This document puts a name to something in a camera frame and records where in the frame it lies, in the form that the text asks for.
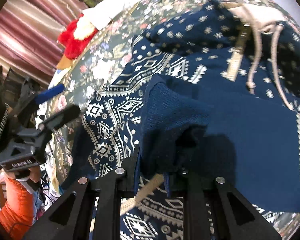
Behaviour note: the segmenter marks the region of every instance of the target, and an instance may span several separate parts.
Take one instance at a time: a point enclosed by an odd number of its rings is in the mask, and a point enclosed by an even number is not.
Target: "black cable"
[[[42,192],[50,201],[51,201],[51,204],[53,204],[54,202],[52,201],[52,199],[47,195],[47,194],[45,194],[44,192]]]
[[[47,169],[46,169],[46,164],[44,163],[43,166],[44,166],[44,170],[45,170],[46,173],[47,173],[47,178],[48,178],[48,182],[47,182],[47,183],[49,184],[49,176],[48,176],[48,172],[47,172]]]
[[[49,145],[50,153],[51,153],[51,155],[50,155],[50,154],[48,154],[48,155],[49,155],[50,157],[53,157],[53,150],[52,150],[52,147],[51,147],[50,142],[48,142],[48,145]]]
[[[29,226],[29,225],[26,225],[26,224],[23,224],[23,223],[14,223],[13,225],[12,225],[12,227],[10,228],[10,231],[9,231],[9,236],[10,236],[10,234],[11,234],[11,231],[12,231],[12,229],[14,228],[14,226],[16,226],[16,225],[23,225],[23,226],[26,226],[26,227],[31,227],[31,226]]]
[[[46,203],[46,200],[44,200],[43,205],[46,207],[48,205],[48,203]]]

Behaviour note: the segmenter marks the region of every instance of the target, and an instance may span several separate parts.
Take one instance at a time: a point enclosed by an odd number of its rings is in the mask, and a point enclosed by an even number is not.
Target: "floral blanket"
[[[277,8],[300,35],[300,28],[293,18],[272,0],[243,1]],[[123,11],[112,24],[93,38],[82,55],[73,62],[71,70],[61,80],[66,90],[47,103],[46,116],[51,116],[70,103],[85,110],[94,98],[95,91],[111,84],[131,59],[131,41],[134,35],[187,11],[199,10],[204,2],[205,0],[142,0],[133,8]],[[71,167],[74,133],[80,124],[81,119],[78,119],[54,134],[53,155],[59,183],[65,180]],[[300,214],[260,212],[274,224],[283,238],[289,237],[300,221]]]

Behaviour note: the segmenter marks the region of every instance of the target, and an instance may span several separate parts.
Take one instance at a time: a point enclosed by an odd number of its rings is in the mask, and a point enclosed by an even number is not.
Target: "tan strap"
[[[260,31],[258,30],[257,24],[256,24],[256,19],[253,17],[252,13],[249,11],[249,9],[245,6],[245,3],[242,0],[235,0],[237,1],[242,8],[245,10],[245,12],[248,15],[248,23],[251,26],[252,32],[253,32],[253,37],[254,37],[254,43],[255,43],[255,53],[254,53],[254,59],[252,62],[252,65],[250,67],[249,73],[248,73],[248,81],[247,81],[247,87],[249,88],[250,93],[254,94],[254,83],[253,83],[253,76],[255,71],[258,68],[258,64],[261,59],[262,55],[262,41],[261,41],[261,34]]]
[[[243,59],[243,52],[246,48],[246,42],[250,34],[251,28],[242,26],[227,69],[226,78],[232,82],[235,82],[237,78],[238,71],[240,69],[241,62]]]
[[[280,79],[279,79],[279,74],[278,74],[278,66],[277,66],[277,47],[278,47],[278,41],[280,37],[280,33],[283,30],[282,25],[277,25],[276,30],[274,32],[274,35],[272,36],[271,40],[271,61],[272,61],[272,71],[273,71],[273,76],[274,76],[274,82],[275,86],[277,87],[277,90],[280,94],[280,97],[282,98],[284,104],[289,108],[290,110],[293,110],[293,106],[291,106],[286,98],[286,95],[284,94],[281,84],[280,84]]]
[[[130,198],[126,202],[121,204],[120,216],[133,209],[140,201],[142,201],[146,196],[151,194],[157,187],[159,187],[162,184],[162,182],[163,175],[154,175],[153,178],[138,191],[136,197]]]

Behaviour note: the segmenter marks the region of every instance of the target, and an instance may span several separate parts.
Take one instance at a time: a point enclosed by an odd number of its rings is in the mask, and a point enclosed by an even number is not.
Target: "silver screw head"
[[[88,182],[88,179],[86,177],[81,177],[78,179],[79,184],[86,184]]]
[[[219,183],[219,184],[224,184],[226,182],[226,179],[223,178],[223,177],[217,177],[216,178],[216,181]]]
[[[115,173],[116,174],[123,174],[124,173],[124,168],[116,168]]]
[[[43,130],[44,130],[44,124],[43,124],[43,123],[39,124],[39,125],[38,125],[38,129],[39,129],[40,131],[43,131]]]
[[[32,145],[32,146],[30,147],[30,153],[33,155],[34,152],[35,152],[35,147]]]
[[[181,173],[182,173],[182,174],[188,174],[188,172],[189,172],[189,171],[188,171],[186,168],[182,168],[182,170],[181,170]]]

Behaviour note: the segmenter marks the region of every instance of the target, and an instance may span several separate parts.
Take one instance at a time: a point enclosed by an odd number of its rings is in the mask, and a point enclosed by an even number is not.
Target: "sweater sleeve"
[[[7,201],[0,211],[0,223],[13,240],[20,240],[33,223],[33,195],[18,181],[6,179]]]

